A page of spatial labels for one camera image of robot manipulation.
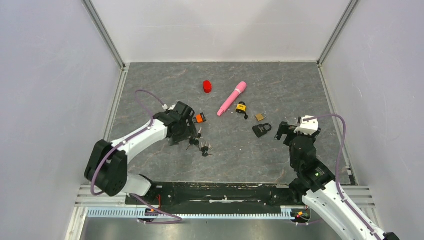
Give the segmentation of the black-head key set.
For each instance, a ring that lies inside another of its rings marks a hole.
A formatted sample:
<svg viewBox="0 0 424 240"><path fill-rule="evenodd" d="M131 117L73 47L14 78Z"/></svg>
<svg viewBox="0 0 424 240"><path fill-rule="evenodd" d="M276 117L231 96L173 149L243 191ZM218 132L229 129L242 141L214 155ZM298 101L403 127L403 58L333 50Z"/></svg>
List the black-head key set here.
<svg viewBox="0 0 424 240"><path fill-rule="evenodd" d="M197 132L197 134L196 134L196 136L195 137L191 137L190 139L189 139L189 145L188 145L188 147L186 148L186 150L188 150L191 146L195 146L195 147L197 147L199 150L201 149L201 147L200 147L200 138L202 137L202 127L198 130L198 132Z"/></svg>

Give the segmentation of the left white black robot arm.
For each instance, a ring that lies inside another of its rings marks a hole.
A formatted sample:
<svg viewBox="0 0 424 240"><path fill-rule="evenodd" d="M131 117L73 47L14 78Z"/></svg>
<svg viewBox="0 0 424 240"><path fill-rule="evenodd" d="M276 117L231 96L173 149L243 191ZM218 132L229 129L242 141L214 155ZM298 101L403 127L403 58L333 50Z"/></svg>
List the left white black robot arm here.
<svg viewBox="0 0 424 240"><path fill-rule="evenodd" d="M194 139L198 131L194 123L195 111L178 101L169 109L152 116L150 121L119 139L97 141L93 147L84 177L101 194L114 197L119 193L135 194L145 204L153 203L157 191L153 181L139 174L129 173L129 163L157 142L167 140L170 146Z"/></svg>

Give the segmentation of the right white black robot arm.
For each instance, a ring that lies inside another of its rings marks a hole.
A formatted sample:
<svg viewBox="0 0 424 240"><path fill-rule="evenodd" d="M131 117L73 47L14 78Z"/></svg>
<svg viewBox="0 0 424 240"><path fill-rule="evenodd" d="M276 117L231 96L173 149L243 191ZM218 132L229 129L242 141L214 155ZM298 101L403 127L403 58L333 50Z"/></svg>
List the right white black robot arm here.
<svg viewBox="0 0 424 240"><path fill-rule="evenodd" d="M275 140L286 136L290 166L296 179L289 184L289 199L316 212L343 240L397 240L368 218L336 182L336 176L317 157L318 122L300 125L281 122Z"/></svg>

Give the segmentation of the black Kaijing padlock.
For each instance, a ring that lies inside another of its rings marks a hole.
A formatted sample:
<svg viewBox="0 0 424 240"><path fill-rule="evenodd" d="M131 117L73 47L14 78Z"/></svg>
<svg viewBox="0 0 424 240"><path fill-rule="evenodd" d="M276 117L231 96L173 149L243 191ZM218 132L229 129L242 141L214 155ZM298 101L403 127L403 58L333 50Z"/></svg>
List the black Kaijing padlock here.
<svg viewBox="0 0 424 240"><path fill-rule="evenodd" d="M252 127L252 131L257 138L261 138L272 130L272 125L269 123L258 124Z"/></svg>

